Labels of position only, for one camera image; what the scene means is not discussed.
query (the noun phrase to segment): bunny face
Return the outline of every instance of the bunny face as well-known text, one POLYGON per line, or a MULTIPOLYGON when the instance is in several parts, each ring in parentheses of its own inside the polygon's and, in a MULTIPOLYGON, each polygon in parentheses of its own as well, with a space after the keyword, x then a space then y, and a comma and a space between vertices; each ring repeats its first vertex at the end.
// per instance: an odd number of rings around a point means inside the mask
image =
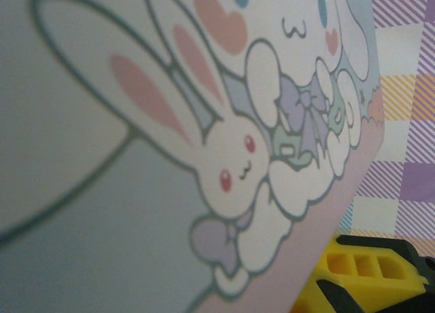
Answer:
POLYGON ((207 203, 219 216, 237 218, 250 208, 267 174, 264 137, 250 119, 240 116, 216 122, 205 148, 209 150, 201 158, 198 174, 207 203))
POLYGON ((347 0, 181 0, 197 17, 218 59, 244 74, 249 45, 271 43, 281 71, 307 85, 321 57, 337 68, 342 49, 357 76, 368 73, 366 38, 347 0))

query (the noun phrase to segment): bunny ear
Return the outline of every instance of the bunny ear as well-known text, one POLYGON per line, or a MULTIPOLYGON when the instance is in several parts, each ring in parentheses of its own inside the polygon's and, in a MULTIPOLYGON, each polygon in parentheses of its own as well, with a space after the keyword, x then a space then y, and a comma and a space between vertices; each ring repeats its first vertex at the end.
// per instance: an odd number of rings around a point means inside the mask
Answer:
POLYGON ((340 17, 343 48, 359 79, 365 80, 368 74, 368 48, 366 36, 349 8, 347 0, 336 0, 340 17))
POLYGON ((222 77, 210 49, 187 12, 175 0, 147 0, 173 58, 201 97, 222 118, 232 115, 222 77))
POLYGON ((128 25, 90 0, 37 0, 34 13, 60 61, 97 100, 180 163, 194 165, 202 136, 192 110, 128 25))

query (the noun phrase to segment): bunny mouth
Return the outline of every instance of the bunny mouth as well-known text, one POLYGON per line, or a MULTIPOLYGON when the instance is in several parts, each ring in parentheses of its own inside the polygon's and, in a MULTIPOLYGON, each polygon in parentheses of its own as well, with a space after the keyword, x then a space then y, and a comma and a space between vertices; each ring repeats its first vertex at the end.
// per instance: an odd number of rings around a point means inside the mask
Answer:
POLYGON ((239 176, 240 180, 244 180, 247 176, 247 173, 251 171, 252 163, 251 160, 247 161, 247 167, 243 168, 243 173, 239 176))
POLYGON ((299 36, 299 38, 304 39, 307 36, 307 26, 305 24, 305 20, 303 20, 302 23, 304 25, 304 33, 301 33, 296 26, 293 27, 290 30, 290 32, 288 32, 287 29, 285 28, 285 18, 283 17, 283 19, 281 20, 281 26, 282 26, 284 35, 289 39, 289 38, 293 37, 294 34, 297 34, 299 36))

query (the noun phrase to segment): plaid fabric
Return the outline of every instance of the plaid fabric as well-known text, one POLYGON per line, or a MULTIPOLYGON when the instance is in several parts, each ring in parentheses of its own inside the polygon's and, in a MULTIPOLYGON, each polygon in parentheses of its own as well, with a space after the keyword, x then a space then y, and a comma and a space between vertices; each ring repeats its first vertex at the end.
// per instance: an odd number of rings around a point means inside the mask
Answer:
POLYGON ((435 0, 372 0, 384 143, 338 228, 435 257, 435 0))

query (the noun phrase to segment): red eye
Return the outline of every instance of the red eye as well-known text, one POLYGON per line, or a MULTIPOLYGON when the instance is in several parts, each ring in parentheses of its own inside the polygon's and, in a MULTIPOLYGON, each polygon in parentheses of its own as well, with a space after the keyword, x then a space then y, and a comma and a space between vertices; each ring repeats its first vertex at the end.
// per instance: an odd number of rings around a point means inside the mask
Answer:
POLYGON ((256 143, 254 142, 254 139, 251 135, 245 136, 245 146, 248 151, 251 153, 254 153, 256 151, 256 143))
POLYGON ((222 170, 220 173, 220 186, 225 193, 228 193, 231 189, 231 174, 227 169, 222 170))

